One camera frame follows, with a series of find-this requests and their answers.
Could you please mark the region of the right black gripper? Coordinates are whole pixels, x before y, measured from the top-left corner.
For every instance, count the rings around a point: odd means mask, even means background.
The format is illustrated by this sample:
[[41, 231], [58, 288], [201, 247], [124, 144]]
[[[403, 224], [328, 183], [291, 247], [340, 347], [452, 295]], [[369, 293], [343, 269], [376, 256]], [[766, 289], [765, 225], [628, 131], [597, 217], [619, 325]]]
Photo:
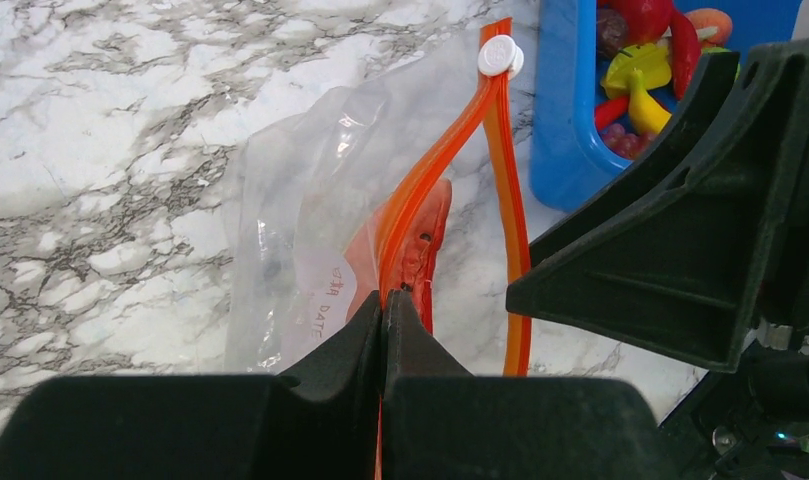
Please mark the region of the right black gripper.
[[533, 254], [509, 312], [720, 371], [662, 423], [677, 478], [809, 479], [809, 39], [755, 48], [693, 146], [663, 137]]

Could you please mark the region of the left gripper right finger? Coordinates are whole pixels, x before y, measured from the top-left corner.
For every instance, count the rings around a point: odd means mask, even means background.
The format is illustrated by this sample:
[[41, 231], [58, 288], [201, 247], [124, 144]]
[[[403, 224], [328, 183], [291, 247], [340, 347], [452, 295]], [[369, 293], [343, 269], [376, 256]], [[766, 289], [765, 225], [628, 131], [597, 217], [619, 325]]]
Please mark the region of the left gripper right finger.
[[672, 479], [649, 405], [630, 384], [475, 376], [423, 327], [409, 294], [383, 309], [386, 479]]

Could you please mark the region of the brown toy plum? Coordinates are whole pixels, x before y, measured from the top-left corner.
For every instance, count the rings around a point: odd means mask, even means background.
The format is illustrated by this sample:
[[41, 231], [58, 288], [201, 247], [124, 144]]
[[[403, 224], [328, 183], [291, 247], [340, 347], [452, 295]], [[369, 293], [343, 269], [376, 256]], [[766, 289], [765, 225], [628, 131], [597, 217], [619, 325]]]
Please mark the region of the brown toy plum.
[[627, 44], [629, 27], [623, 16], [610, 8], [596, 11], [596, 55], [614, 58]]

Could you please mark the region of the red watermelon slice toy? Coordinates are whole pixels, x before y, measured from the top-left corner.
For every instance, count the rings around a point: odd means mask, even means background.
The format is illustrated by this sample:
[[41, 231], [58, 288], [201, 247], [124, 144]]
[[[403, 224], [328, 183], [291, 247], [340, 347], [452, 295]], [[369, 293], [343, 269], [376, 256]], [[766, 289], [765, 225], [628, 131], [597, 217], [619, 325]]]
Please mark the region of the red watermelon slice toy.
[[[433, 331], [432, 282], [438, 252], [442, 246], [446, 222], [452, 201], [452, 184], [439, 179], [411, 222], [396, 256], [396, 263], [388, 275], [392, 286], [411, 294], [421, 322], [428, 332]], [[344, 258], [356, 277], [356, 293], [346, 318], [351, 319], [370, 292], [378, 288], [374, 250], [374, 227], [384, 206], [378, 207], [358, 232], [344, 253]]]

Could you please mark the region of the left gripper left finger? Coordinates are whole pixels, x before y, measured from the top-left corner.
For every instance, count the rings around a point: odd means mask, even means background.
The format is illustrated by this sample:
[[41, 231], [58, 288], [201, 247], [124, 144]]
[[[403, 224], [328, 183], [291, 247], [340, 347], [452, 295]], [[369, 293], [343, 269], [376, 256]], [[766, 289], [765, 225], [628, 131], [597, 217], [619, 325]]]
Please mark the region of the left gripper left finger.
[[381, 301], [278, 375], [58, 376], [0, 434], [0, 479], [369, 479]]

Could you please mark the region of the clear orange zip bag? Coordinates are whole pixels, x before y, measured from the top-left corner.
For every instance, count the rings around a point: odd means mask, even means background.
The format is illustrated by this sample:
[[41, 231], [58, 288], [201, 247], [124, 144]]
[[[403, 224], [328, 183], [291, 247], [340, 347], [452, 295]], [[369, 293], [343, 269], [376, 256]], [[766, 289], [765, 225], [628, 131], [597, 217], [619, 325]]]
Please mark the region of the clear orange zip bag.
[[[239, 374], [278, 375], [347, 325], [357, 282], [344, 253], [385, 207], [371, 242], [378, 288], [369, 295], [380, 298], [381, 320], [369, 479], [386, 479], [383, 309], [390, 292], [411, 297], [388, 275], [432, 187], [450, 180], [450, 164], [477, 133], [485, 136], [494, 175], [507, 278], [518, 280], [531, 268], [509, 101], [523, 62], [512, 20], [498, 20], [377, 79], [328, 92], [309, 111], [251, 137], [236, 164], [228, 199], [237, 238], [225, 366]], [[500, 377], [525, 376], [530, 345], [530, 319], [510, 315]]]

